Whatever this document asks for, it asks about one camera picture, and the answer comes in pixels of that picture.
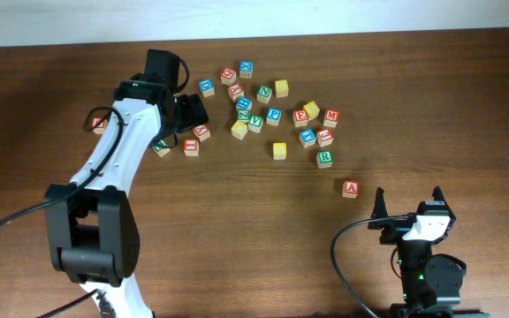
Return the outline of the green R block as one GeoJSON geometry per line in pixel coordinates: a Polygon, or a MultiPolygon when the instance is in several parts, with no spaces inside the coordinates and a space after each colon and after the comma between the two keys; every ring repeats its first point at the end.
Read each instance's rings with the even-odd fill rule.
{"type": "Polygon", "coordinates": [[[334,163],[331,151],[320,151],[316,155],[316,163],[319,169],[330,168],[334,163]]]}

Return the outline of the yellow S block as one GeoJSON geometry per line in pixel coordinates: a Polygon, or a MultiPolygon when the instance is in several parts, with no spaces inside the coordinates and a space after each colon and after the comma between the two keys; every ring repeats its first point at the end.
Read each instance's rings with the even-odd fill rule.
{"type": "Polygon", "coordinates": [[[273,159],[284,160],[287,156],[287,144],[284,142],[275,142],[272,145],[273,159]]]}
{"type": "Polygon", "coordinates": [[[275,81],[275,93],[277,98],[283,98],[289,95],[289,84],[286,79],[275,81]]]}

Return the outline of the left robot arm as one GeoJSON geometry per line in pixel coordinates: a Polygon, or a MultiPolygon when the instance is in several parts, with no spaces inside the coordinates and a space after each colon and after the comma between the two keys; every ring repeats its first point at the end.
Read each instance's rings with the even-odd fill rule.
{"type": "Polygon", "coordinates": [[[143,72],[114,91],[103,107],[106,128],[68,185],[45,193],[49,253],[55,270],[79,284],[102,317],[152,317],[134,274],[140,235],[128,200],[148,148],[208,122],[200,96],[185,95],[186,62],[150,49],[143,72]]]}

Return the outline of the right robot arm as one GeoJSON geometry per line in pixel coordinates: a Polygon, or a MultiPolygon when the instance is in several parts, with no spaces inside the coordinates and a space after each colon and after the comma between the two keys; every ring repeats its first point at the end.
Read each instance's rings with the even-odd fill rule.
{"type": "Polygon", "coordinates": [[[388,315],[407,317],[488,317],[483,311],[461,310],[460,289],[467,265],[449,254],[433,254],[432,247],[448,236],[456,216],[437,186],[432,199],[422,201],[413,213],[389,216],[384,190],[376,189],[370,230],[379,230],[382,245],[394,245],[404,302],[393,304],[388,315]]]}

